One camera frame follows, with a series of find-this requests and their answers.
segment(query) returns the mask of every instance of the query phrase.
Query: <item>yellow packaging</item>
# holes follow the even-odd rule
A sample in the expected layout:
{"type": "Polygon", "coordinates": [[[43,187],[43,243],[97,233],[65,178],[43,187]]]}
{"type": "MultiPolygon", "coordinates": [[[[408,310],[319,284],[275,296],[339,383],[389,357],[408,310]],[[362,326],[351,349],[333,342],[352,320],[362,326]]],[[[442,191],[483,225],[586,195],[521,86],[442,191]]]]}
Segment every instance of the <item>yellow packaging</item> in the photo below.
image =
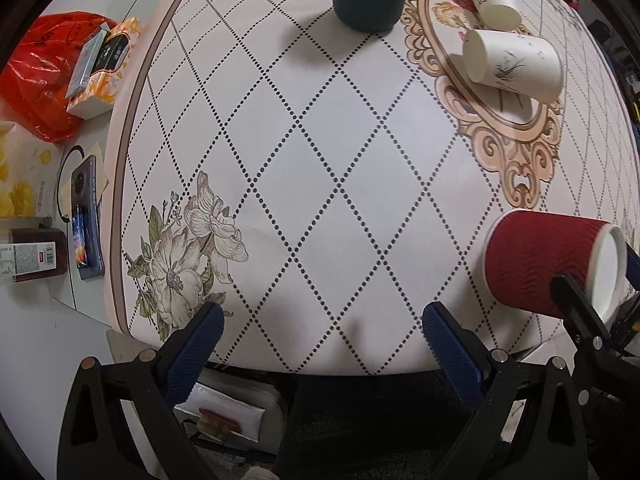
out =
{"type": "Polygon", "coordinates": [[[62,150],[0,121],[0,218],[51,216],[62,150]]]}
{"type": "Polygon", "coordinates": [[[113,108],[118,86],[141,32],[142,25],[137,18],[129,18],[111,29],[95,61],[87,87],[71,99],[67,112],[91,119],[113,108]]]}

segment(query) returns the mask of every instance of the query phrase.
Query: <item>white flower illustration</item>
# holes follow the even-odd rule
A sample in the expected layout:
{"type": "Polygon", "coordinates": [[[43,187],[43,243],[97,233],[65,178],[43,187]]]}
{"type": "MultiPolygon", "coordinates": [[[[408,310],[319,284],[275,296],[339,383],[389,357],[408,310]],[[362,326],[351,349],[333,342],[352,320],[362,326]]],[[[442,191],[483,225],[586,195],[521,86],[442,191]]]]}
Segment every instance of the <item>white flower illustration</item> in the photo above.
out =
{"type": "Polygon", "coordinates": [[[184,207],[184,221],[198,237],[200,250],[211,262],[211,268],[220,283],[233,283],[228,272],[228,260],[245,262],[249,255],[242,243],[229,208],[215,196],[209,187],[209,177],[198,174],[196,196],[189,198],[184,207]]]}
{"type": "Polygon", "coordinates": [[[171,227],[162,231],[149,265],[150,285],[158,314],[172,328],[184,328],[202,303],[202,280],[197,240],[187,242],[187,228],[173,236],[171,227]]]}

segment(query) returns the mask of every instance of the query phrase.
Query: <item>table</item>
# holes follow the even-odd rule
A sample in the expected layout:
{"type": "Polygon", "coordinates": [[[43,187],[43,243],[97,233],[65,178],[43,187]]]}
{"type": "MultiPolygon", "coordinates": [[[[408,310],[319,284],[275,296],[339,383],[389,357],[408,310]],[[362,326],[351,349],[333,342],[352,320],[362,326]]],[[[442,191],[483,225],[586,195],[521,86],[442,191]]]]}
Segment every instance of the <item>table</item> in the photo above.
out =
{"type": "Polygon", "coordinates": [[[638,249],[638,156],[580,17],[518,3],[564,62],[551,105],[466,78],[468,0],[407,0],[384,35],[331,0],[162,0],[106,148],[112,325],[158,346],[214,299],[213,361],[305,374],[435,368],[434,300],[490,347],[558,335],[492,301],[486,234],[524,207],[615,222],[638,249]]]}

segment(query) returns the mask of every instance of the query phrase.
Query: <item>label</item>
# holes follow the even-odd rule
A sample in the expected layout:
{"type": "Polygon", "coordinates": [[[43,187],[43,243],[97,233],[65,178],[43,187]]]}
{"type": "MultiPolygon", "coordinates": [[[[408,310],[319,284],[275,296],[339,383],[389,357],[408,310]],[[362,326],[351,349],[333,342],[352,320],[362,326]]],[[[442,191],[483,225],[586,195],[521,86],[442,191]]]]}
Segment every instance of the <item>label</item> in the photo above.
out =
{"type": "Polygon", "coordinates": [[[38,201],[36,202],[36,214],[39,215],[42,212],[42,197],[44,196],[44,187],[46,182],[40,181],[40,189],[38,190],[38,201]]]}
{"type": "Polygon", "coordinates": [[[129,36],[125,32],[111,36],[101,47],[91,74],[117,72],[129,51],[129,36]]]}
{"type": "Polygon", "coordinates": [[[15,253],[12,244],[0,244],[0,278],[15,276],[15,253]]]}
{"type": "Polygon", "coordinates": [[[74,249],[76,252],[76,266],[78,269],[88,267],[86,258],[86,245],[84,243],[84,217],[81,212],[76,212],[71,219],[71,229],[74,234],[74,249]]]}
{"type": "Polygon", "coordinates": [[[0,278],[55,268],[55,242],[0,244],[0,278]]]}

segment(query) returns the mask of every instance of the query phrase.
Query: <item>phone case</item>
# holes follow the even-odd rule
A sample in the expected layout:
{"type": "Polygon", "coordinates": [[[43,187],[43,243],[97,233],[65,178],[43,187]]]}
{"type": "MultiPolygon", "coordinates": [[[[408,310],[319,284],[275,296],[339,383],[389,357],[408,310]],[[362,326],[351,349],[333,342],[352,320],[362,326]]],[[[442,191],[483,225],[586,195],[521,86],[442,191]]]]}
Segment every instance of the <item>phone case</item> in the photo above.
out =
{"type": "Polygon", "coordinates": [[[71,175],[71,209],[81,216],[84,224],[86,266],[78,266],[82,280],[104,274],[104,260],[100,249],[100,229],[95,199],[95,155],[88,156],[71,175]]]}

